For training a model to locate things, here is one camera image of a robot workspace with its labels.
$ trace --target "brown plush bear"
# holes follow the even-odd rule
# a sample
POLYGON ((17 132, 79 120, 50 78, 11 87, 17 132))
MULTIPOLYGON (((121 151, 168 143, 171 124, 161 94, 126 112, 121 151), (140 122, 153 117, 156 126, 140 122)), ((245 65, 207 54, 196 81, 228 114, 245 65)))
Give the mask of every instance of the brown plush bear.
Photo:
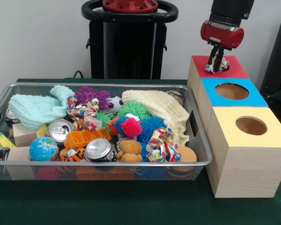
POLYGON ((125 140, 119 144, 117 162, 141 162, 141 144, 133 140, 125 140))

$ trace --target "pink spiky ball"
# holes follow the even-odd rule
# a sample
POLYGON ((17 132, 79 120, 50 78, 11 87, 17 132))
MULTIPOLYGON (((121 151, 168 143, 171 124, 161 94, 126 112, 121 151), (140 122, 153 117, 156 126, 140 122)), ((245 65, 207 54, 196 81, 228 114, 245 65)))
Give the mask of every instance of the pink spiky ball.
POLYGON ((141 125, 134 118, 126 119, 125 122, 121 124, 121 127, 127 137, 136 137, 142 132, 141 125))
POLYGON ((107 90, 97 91, 87 86, 83 86, 79 91, 75 92, 75 95, 78 98, 76 105, 84 103, 86 100, 91 101, 92 99, 97 98, 99 100, 98 106, 100 110, 109 109, 108 106, 110 103, 106 99, 111 96, 107 90))

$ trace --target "orange ice cube tray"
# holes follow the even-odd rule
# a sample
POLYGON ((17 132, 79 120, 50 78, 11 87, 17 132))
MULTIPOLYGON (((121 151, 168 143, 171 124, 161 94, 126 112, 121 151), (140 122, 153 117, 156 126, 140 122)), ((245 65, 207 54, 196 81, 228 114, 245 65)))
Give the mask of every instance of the orange ice cube tray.
POLYGON ((108 141, 111 140, 111 136, 107 129, 100 129, 98 131, 73 131, 67 135, 67 139, 64 142, 64 146, 67 149, 83 148, 87 146, 88 143, 90 143, 92 140, 95 140, 97 138, 104 138, 108 141))

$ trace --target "purple spiky ball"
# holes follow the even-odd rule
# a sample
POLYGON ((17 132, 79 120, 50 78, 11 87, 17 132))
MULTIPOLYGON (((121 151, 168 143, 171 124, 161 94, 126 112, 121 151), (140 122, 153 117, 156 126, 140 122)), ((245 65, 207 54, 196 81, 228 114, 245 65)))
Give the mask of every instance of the purple spiky ball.
POLYGON ((111 96, 107 90, 97 91, 87 86, 83 86, 79 91, 75 92, 75 95, 78 98, 76 105, 84 103, 86 100, 91 101, 92 99, 97 98, 99 100, 100 110, 109 109, 108 106, 110 105, 110 102, 108 102, 106 99, 110 98, 111 96))

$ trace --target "red box top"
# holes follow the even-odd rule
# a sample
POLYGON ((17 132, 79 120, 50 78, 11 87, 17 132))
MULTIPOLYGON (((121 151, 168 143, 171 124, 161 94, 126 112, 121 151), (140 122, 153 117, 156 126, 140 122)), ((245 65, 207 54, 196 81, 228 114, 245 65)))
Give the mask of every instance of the red box top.
POLYGON ((221 73, 211 74, 205 70, 209 56, 193 55, 192 59, 201 78, 249 78, 242 65, 237 60, 236 56, 225 56, 229 61, 229 70, 221 73))

